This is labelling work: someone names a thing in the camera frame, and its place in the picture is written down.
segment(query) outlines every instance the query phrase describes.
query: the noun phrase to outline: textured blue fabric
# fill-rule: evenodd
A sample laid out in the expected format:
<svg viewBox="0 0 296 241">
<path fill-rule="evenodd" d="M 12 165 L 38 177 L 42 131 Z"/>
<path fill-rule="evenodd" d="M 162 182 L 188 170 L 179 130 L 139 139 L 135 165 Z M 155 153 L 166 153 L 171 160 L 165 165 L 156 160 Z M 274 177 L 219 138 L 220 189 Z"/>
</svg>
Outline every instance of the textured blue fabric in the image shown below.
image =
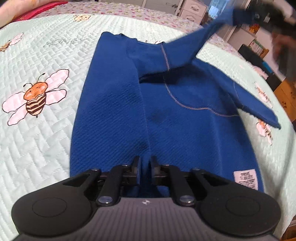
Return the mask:
<svg viewBox="0 0 296 241">
<path fill-rule="evenodd" d="M 151 45 L 103 33 L 83 87 L 73 128 L 70 175 L 108 171 L 142 156 L 141 185 L 149 189 L 149 158 L 198 167 L 230 180 L 255 169 L 256 158 L 237 108 L 280 128 L 277 117 L 215 67 L 195 58 L 224 23 L 250 23 L 241 10 L 224 13 L 205 29 Z"/>
</svg>

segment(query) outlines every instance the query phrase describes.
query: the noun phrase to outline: bee wing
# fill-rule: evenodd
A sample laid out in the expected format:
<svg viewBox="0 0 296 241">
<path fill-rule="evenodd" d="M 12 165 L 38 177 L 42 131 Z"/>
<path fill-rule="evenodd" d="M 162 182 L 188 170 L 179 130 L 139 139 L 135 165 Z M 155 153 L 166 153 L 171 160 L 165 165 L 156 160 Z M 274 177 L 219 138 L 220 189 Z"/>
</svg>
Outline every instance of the bee wing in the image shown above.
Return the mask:
<svg viewBox="0 0 296 241">
<path fill-rule="evenodd" d="M 18 43 L 22 39 L 23 34 L 24 33 L 21 33 L 21 34 L 15 36 L 13 38 L 13 40 L 11 40 L 11 43 L 9 45 L 14 45 L 14 44 Z"/>
<path fill-rule="evenodd" d="M 7 124 L 9 126 L 17 124 L 20 120 L 25 118 L 27 113 L 26 105 L 24 104 L 9 118 Z"/>
<path fill-rule="evenodd" d="M 4 101 L 2 104 L 2 109 L 4 112 L 8 113 L 10 111 L 16 111 L 23 104 L 25 104 L 27 101 L 24 100 L 24 95 L 24 92 L 19 92 L 10 96 L 6 101 Z"/>
<path fill-rule="evenodd" d="M 46 92 L 45 104 L 50 105 L 50 104 L 58 103 L 66 97 L 66 94 L 67 94 L 67 91 L 64 89 Z"/>
<path fill-rule="evenodd" d="M 53 73 L 50 77 L 48 77 L 45 82 L 48 84 L 47 91 L 51 91 L 53 89 L 58 88 L 61 84 L 63 84 L 69 76 L 68 69 L 60 69 L 57 72 Z"/>
<path fill-rule="evenodd" d="M 256 127 L 257 127 L 257 130 L 259 131 L 259 134 L 265 137 L 266 136 L 265 129 L 260 125 L 259 122 L 256 124 Z"/>
</svg>

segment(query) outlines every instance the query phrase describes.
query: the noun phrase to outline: wall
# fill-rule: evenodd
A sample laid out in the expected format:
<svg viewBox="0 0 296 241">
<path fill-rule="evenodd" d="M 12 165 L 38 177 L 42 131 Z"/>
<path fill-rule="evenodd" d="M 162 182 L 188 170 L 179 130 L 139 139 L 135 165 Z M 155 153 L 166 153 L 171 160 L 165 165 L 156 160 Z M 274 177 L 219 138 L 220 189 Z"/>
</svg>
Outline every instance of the wall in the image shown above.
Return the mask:
<svg viewBox="0 0 296 241">
<path fill-rule="evenodd" d="M 293 8 L 285 0 L 274 0 L 274 4 L 276 6 L 279 6 L 283 10 L 286 17 L 290 17 L 292 15 Z M 263 47 L 269 49 L 268 54 L 264 57 L 264 61 L 268 63 L 268 65 L 272 68 L 272 70 L 276 73 L 276 75 L 281 80 L 284 80 L 285 76 L 283 76 L 278 71 L 278 65 L 275 63 L 275 61 L 272 58 L 271 34 L 266 30 L 264 30 L 263 28 L 260 28 L 256 33 L 256 39 L 263 45 Z"/>
</svg>

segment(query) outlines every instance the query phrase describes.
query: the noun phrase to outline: silver bolt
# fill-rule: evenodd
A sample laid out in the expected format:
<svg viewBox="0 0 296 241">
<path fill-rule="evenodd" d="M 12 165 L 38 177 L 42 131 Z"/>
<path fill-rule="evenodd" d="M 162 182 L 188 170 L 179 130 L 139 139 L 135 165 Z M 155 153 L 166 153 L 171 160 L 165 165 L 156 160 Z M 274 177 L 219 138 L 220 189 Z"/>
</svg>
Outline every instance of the silver bolt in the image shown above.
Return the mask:
<svg viewBox="0 0 296 241">
<path fill-rule="evenodd" d="M 101 197 L 98 198 L 98 201 L 100 203 L 108 204 L 108 203 L 111 203 L 113 201 L 113 198 L 111 198 L 110 196 L 101 196 Z"/>
<path fill-rule="evenodd" d="M 180 201 L 182 203 L 192 203 L 194 201 L 194 197 L 190 195 L 184 195 L 180 197 Z"/>
</svg>

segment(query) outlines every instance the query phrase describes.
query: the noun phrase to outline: bed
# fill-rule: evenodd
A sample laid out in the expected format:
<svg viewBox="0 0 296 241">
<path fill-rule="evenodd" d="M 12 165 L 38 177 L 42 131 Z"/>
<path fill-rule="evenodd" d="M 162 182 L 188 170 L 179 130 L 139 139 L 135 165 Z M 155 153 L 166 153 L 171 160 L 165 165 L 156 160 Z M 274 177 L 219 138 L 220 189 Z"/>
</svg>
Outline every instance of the bed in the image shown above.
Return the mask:
<svg viewBox="0 0 296 241">
<path fill-rule="evenodd" d="M 64 100 L 46 106 L 38 118 L 9 126 L 12 113 L 0 112 L 0 239 L 17 235 L 12 205 L 21 196 L 69 177 L 70 140 L 88 67 L 100 34 L 123 33 L 139 41 L 171 41 L 199 25 L 171 14 L 119 3 L 69 2 L 34 19 L 0 30 L 0 103 L 20 93 L 25 83 L 69 70 Z M 280 237 L 296 214 L 296 134 L 265 80 L 238 52 L 214 35 L 198 58 L 216 66 L 273 109 L 281 130 L 239 111 L 257 161 L 264 190 L 281 206 Z"/>
</svg>

